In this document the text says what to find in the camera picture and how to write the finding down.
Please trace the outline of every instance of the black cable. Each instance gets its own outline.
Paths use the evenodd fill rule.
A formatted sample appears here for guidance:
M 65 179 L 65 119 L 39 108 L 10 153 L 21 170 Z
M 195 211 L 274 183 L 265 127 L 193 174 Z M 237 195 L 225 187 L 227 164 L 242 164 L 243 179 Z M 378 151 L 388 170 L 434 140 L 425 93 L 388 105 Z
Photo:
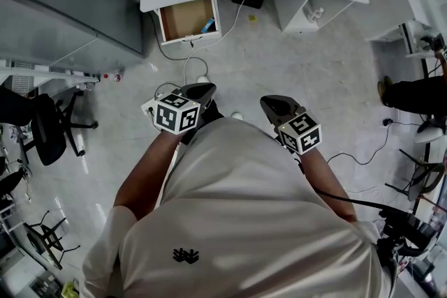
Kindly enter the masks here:
M 391 128 L 391 126 L 392 126 L 393 123 L 401 124 L 401 125 L 403 125 L 403 126 L 420 126 L 420 124 L 415 124 L 415 123 L 400 123 L 400 122 L 396 122 L 396 121 L 391 120 L 391 123 L 388 125 L 388 128 L 387 128 L 387 130 L 386 130 L 385 142 L 383 143 L 383 145 L 382 145 L 380 148 L 378 148 L 378 149 L 374 152 L 374 154 L 372 154 L 371 159 L 369 159 L 366 163 L 361 163 L 360 161 L 358 161 L 358 160 L 355 158 L 355 156 L 353 156 L 353 155 L 351 155 L 351 154 L 347 154 L 347 153 L 338 153 L 338 154 L 335 154 L 333 157 L 329 158 L 328 163 L 329 163 L 332 159 L 334 159 L 334 158 L 336 158 L 336 157 L 338 157 L 338 156 L 350 156 L 350 157 L 351 157 L 357 164 L 359 164 L 359 165 L 368 165 L 369 163 L 372 162 L 372 160 L 374 159 L 374 157 L 376 156 L 376 154 L 386 146 L 386 142 L 388 141 L 388 134 L 389 134 L 389 132 L 390 132 L 390 128 Z
M 434 69 L 431 70 L 431 71 L 427 74 L 427 76 L 430 76 L 434 71 L 436 71 L 438 68 L 441 67 L 441 64 L 439 64 L 439 66 L 438 66 L 438 62 L 439 62 L 439 59 L 436 59 L 436 63 L 435 63 L 435 65 L 434 65 Z
M 376 202 L 370 202 L 370 201 L 352 200 L 352 199 L 341 198 L 340 196 L 336 196 L 336 195 L 325 193 L 324 191 L 321 191 L 321 190 L 319 190 L 319 189 L 317 189 L 315 187 L 313 187 L 313 188 L 314 188 L 316 193 L 324 195 L 324 196 L 327 196 L 328 198 L 332 198 L 332 199 L 336 199 L 336 200 L 340 200 L 340 201 L 351 202 L 353 204 L 358 204 L 358 205 L 369 206 L 369 207 L 373 207 L 375 209 L 380 209 L 380 210 L 402 212 L 399 209 L 396 209 L 394 207 L 387 206 L 387 205 L 384 205 L 384 204 L 377 204 Z

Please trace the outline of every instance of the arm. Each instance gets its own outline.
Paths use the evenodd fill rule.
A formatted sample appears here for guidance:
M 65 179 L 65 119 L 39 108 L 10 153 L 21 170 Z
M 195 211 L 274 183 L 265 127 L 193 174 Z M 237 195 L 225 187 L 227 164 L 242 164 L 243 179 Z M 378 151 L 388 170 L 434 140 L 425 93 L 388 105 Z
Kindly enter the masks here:
M 324 157 L 318 149 L 313 148 L 301 155 L 301 163 L 305 171 L 307 181 L 314 187 L 325 193 L 349 199 L 334 173 L 330 169 Z M 327 196 L 320 195 L 326 204 L 341 218 L 348 222 L 357 221 L 354 205 Z
M 444 54 L 442 52 L 435 54 L 435 57 L 441 62 L 442 73 L 444 74 L 444 80 L 446 81 L 446 84 L 447 84 L 447 61 L 446 61 L 446 58 L 444 57 Z
M 118 190 L 114 206 L 130 209 L 141 220 L 155 208 L 163 180 L 181 135 L 161 132 Z

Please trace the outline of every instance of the white box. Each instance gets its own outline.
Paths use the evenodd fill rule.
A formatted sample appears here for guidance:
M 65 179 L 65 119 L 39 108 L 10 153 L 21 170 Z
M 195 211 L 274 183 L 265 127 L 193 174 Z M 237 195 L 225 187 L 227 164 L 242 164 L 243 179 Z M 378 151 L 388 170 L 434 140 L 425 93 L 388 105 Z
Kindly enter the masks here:
M 304 154 L 321 143 L 321 125 L 310 112 L 304 112 L 278 127 L 282 144 Z
M 155 100 L 154 124 L 157 128 L 180 134 L 197 126 L 199 113 L 199 102 L 169 93 Z

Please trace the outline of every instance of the gray floor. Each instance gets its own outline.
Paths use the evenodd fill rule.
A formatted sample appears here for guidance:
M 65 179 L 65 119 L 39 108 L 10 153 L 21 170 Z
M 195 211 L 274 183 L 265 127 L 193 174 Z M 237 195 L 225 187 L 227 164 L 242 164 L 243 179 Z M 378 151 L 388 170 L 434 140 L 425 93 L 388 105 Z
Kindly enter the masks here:
M 219 11 L 226 31 L 234 20 L 236 5 L 219 0 Z M 257 21 L 250 22 L 248 15 L 255 15 Z M 48 225 L 67 217 L 62 243 L 66 248 L 78 244 L 81 248 L 64 257 L 64 270 L 56 272 L 63 280 L 80 276 L 83 257 L 99 236 L 117 189 L 157 134 L 140 106 L 153 97 L 160 84 L 183 82 L 183 62 L 164 59 L 147 16 L 145 25 L 146 38 L 151 40 L 147 41 L 144 63 L 128 68 L 119 83 L 98 84 L 77 104 L 80 118 L 99 122 L 94 131 L 76 133 L 77 140 L 82 138 L 86 156 L 76 158 L 68 147 L 59 161 L 43 167 L 33 149 L 29 152 L 34 174 L 28 189 L 31 203 L 24 200 L 24 182 L 13 193 L 28 223 L 39 222 L 47 210 L 51 211 Z M 174 57 L 187 56 L 190 51 L 186 44 L 166 47 Z M 239 111 L 246 121 L 268 131 L 259 105 L 261 96 L 292 96 L 322 123 L 323 144 L 319 149 L 326 158 L 345 151 L 367 161 L 385 140 L 381 120 L 386 117 L 420 123 L 417 116 L 382 106 L 376 92 L 377 80 L 384 74 L 396 81 L 421 78 L 420 61 L 405 59 L 399 42 L 366 43 L 349 14 L 318 33 L 294 36 L 280 31 L 269 0 L 264 10 L 244 7 L 233 32 L 198 56 L 210 67 L 209 78 L 217 85 L 216 101 L 223 114 Z M 199 61 L 191 60 L 188 81 L 194 82 L 203 71 Z M 406 198 L 383 184 L 405 185 L 402 179 L 409 177 L 413 167 L 398 149 L 422 152 L 423 147 L 413 145 L 415 130 L 415 126 L 393 125 L 386 147 L 369 165 L 356 165 L 346 156 L 330 163 L 351 197 L 408 209 Z M 357 209 L 361 219 L 377 219 L 377 210 Z M 17 234 L 32 251 L 23 229 Z

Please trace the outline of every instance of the wire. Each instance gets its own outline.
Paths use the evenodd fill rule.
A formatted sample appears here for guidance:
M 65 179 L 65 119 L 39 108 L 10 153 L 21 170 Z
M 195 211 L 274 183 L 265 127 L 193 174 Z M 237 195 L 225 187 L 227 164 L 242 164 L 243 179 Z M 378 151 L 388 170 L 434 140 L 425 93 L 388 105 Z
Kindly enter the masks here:
M 369 163 L 372 162 L 372 160 L 374 159 L 374 157 L 376 156 L 376 154 L 386 146 L 386 142 L 388 141 L 388 134 L 389 134 L 389 132 L 390 132 L 390 128 L 391 128 L 391 126 L 392 126 L 394 123 L 396 123 L 396 124 L 401 124 L 401 125 L 403 125 L 403 126 L 419 126 L 419 125 L 420 125 L 420 124 L 415 124 L 415 123 L 400 123 L 400 122 L 396 122 L 396 121 L 391 120 L 391 123 L 388 125 L 388 128 L 387 128 L 387 130 L 386 130 L 385 142 L 382 144 L 382 146 L 381 146 L 380 148 L 378 148 L 378 149 L 374 152 L 374 154 L 372 154 L 371 159 L 369 159 L 366 163 L 361 163 L 360 161 L 358 161 L 358 160 L 355 158 L 355 156 L 353 156 L 353 155 L 351 155 L 351 154 L 348 154 L 348 153 L 344 153 L 344 152 L 335 154 L 333 157 L 329 158 L 328 163 L 329 163 L 332 159 L 334 159 L 334 158 L 336 158 L 336 157 L 338 157 L 338 156 L 350 156 L 350 157 L 351 157 L 357 164 L 359 164 L 359 165 L 368 165 Z
M 438 66 L 438 62 L 439 62 L 439 59 L 436 59 L 436 63 L 435 63 L 435 65 L 434 65 L 434 69 L 431 70 L 431 71 L 427 74 L 427 76 L 430 76 L 433 72 L 436 72 L 436 70 L 437 70 L 438 68 L 441 67 L 441 64 L 439 64 L 439 66 Z
M 203 64 L 205 65 L 205 68 L 206 68 L 204 76 L 207 76 L 207 75 L 208 75 L 208 64 L 207 64 L 207 62 L 206 62 L 204 59 L 202 59 L 201 57 L 191 57 L 191 56 L 190 56 L 190 57 L 182 57 L 181 59 L 176 59 L 176 58 L 174 58 L 174 57 L 169 57 L 169 56 L 163 51 L 163 48 L 161 47 L 161 44 L 160 44 L 159 36 L 158 36 L 158 34 L 157 34 L 157 32 L 156 32 L 156 25 L 155 25 L 154 18 L 152 17 L 152 14 L 151 14 L 151 13 L 149 13 L 149 16 L 150 16 L 150 18 L 151 18 L 152 28 L 154 29 L 154 34 L 155 34 L 156 43 L 157 43 L 157 45 L 159 46 L 159 50 L 160 50 L 161 54 L 162 54 L 165 58 L 167 58 L 168 60 L 170 60 L 170 61 L 185 61 L 185 60 L 189 60 L 189 59 L 197 59 L 197 60 L 200 60 L 200 61 L 203 62 Z M 185 72 L 185 70 L 186 70 L 186 66 L 183 67 L 184 78 L 186 79 L 186 72 Z M 162 85 L 159 86 L 159 88 L 160 88 L 161 86 L 165 85 L 165 84 L 173 84 L 173 83 L 170 83 L 170 82 L 163 83 Z
M 373 193 L 376 193 L 376 195 L 374 195 L 371 199 L 374 199 L 377 197 L 377 195 L 380 193 L 380 189 L 377 186 L 373 186 L 372 188 L 366 189 L 366 190 L 361 190 L 361 191 L 349 191 L 344 189 L 347 193 L 349 194 L 361 194 L 361 193 L 366 193 L 367 191 L 371 191 L 373 190 Z
M 336 199 L 336 200 L 346 201 L 346 202 L 352 202 L 353 204 L 359 204 L 359 205 L 374 207 L 375 209 L 380 209 L 380 210 L 401 212 L 401 210 L 399 210 L 399 209 L 396 209 L 394 207 L 390 207 L 390 206 L 387 206 L 387 205 L 384 205 L 384 204 L 377 204 L 376 202 L 370 202 L 370 201 L 362 201 L 362 200 L 353 200 L 353 199 L 341 198 L 340 196 L 336 196 L 336 195 L 325 193 L 324 191 L 321 191 L 320 189 L 317 189 L 314 186 L 312 186 L 312 188 L 314 188 L 316 193 L 324 195 L 324 196 L 327 196 L 327 197 L 329 197 L 331 199 Z
M 159 89 L 160 89 L 161 87 L 165 86 L 166 84 L 170 84 L 171 86 L 175 86 L 175 87 L 177 87 L 178 89 L 180 88 L 180 86 L 178 86 L 178 85 L 175 84 L 175 83 L 172 83 L 172 82 L 165 82 L 165 83 L 163 83 L 163 84 L 160 84 L 160 86 L 158 86 L 158 87 L 156 88 L 156 90 L 155 90 L 155 92 L 154 92 L 154 98 L 157 98 L 157 97 L 159 96 Z
M 199 47 L 197 50 L 194 50 L 189 56 L 188 56 L 188 58 L 186 59 L 186 61 L 185 61 L 185 63 L 184 63 L 184 66 L 183 66 L 183 75 L 184 75 L 184 84 L 186 85 L 186 65 L 188 64 L 188 61 L 190 60 L 190 59 L 192 59 L 192 56 L 197 52 L 197 51 L 200 51 L 200 50 L 203 50 L 203 49 L 207 49 L 207 48 L 209 48 L 209 47 L 211 47 L 211 46 L 215 46 L 215 45 L 217 45 L 218 43 L 220 43 L 230 32 L 231 32 L 231 30 L 233 30 L 234 29 L 234 27 L 235 27 L 235 25 L 236 25 L 236 22 L 237 22 L 237 18 L 239 17 L 239 12 L 240 12 L 240 9 L 242 8 L 242 6 L 244 5 L 244 2 L 245 2 L 245 0 L 242 0 L 242 3 L 239 5 L 239 7 L 237 8 L 237 12 L 236 12 L 236 18 L 235 18 L 235 22 L 233 23 L 233 25 L 232 25 L 232 27 L 230 28 L 230 30 L 228 30 L 227 32 L 226 32 L 226 34 L 225 35 L 223 35 L 220 39 L 219 39 L 219 41 L 217 41 L 217 42 L 215 42 L 215 43 L 213 43 L 213 44 L 211 44 L 211 45 L 206 45 L 206 46 L 202 46 L 202 47 Z

